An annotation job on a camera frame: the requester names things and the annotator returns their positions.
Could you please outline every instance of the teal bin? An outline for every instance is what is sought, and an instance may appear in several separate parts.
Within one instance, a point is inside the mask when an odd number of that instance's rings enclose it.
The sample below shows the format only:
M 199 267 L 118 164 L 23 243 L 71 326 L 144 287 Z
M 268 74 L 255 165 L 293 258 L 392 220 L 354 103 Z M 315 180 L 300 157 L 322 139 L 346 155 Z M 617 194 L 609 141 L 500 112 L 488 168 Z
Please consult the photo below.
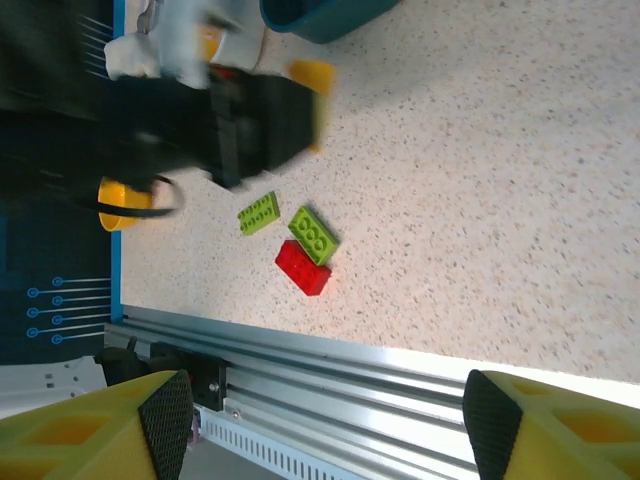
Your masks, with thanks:
M 271 30 L 328 43 L 394 7 L 400 0 L 260 0 Z

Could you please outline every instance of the white cloth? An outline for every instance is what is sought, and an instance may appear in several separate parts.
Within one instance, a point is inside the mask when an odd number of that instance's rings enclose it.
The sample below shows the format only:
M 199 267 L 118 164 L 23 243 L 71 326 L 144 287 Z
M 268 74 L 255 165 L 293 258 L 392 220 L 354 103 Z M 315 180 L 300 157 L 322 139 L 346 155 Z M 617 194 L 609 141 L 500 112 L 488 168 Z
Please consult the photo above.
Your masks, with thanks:
M 130 33 L 116 38 L 104 47 L 109 78 L 129 75 L 133 77 L 159 77 L 157 32 L 149 35 Z

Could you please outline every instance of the yellow cup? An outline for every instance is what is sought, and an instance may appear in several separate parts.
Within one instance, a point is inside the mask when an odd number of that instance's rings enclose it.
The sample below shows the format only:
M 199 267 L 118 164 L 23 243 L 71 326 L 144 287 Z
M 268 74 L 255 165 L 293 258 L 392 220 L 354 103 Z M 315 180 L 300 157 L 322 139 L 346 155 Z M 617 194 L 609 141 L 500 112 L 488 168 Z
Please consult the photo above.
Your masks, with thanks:
M 150 193 L 136 192 L 135 190 L 122 185 L 121 183 L 102 179 L 100 190 L 98 190 L 98 201 L 108 203 L 116 207 L 127 208 L 151 208 L 152 198 Z M 130 217 L 120 217 L 118 215 L 108 215 L 99 213 L 100 224 L 107 232 L 124 230 L 134 225 L 139 219 Z

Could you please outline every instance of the yellow part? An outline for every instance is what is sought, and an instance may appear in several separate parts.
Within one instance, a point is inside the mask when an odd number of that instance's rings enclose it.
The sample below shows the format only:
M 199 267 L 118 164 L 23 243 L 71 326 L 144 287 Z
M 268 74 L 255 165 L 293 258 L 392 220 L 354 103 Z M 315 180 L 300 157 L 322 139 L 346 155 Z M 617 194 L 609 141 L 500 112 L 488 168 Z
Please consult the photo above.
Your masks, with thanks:
M 524 412 L 505 480 L 640 480 L 640 410 L 483 373 Z
M 222 30 L 211 26 L 199 26 L 198 38 L 202 45 L 202 56 L 204 61 L 210 62 L 220 47 L 222 40 Z
M 109 179 L 102 179 L 98 190 L 98 201 L 128 208 L 151 208 L 152 198 L 149 193 L 136 192 L 132 188 Z M 100 224 L 107 232 L 123 230 L 134 225 L 138 219 L 99 213 Z
M 138 407 L 160 372 L 0 421 L 0 480 L 155 480 Z
M 313 109 L 316 139 L 309 148 L 319 151 L 329 119 L 329 98 L 335 84 L 336 68 L 324 62 L 295 60 L 288 71 L 291 80 L 317 93 Z

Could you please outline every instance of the lego brick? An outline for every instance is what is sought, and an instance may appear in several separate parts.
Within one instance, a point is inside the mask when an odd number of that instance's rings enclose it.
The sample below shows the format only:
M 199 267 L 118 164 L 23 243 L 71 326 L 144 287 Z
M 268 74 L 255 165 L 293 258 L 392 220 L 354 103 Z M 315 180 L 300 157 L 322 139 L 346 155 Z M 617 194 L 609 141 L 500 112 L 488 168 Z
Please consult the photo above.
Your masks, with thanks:
M 315 265 L 295 240 L 284 242 L 276 265 L 309 297 L 319 295 L 331 276 L 329 267 Z
M 289 230 L 318 266 L 327 263 L 338 248 L 338 240 L 307 207 L 298 209 Z
M 238 214 L 240 231 L 245 236 L 256 233 L 278 218 L 280 218 L 280 210 L 274 192 L 259 198 Z

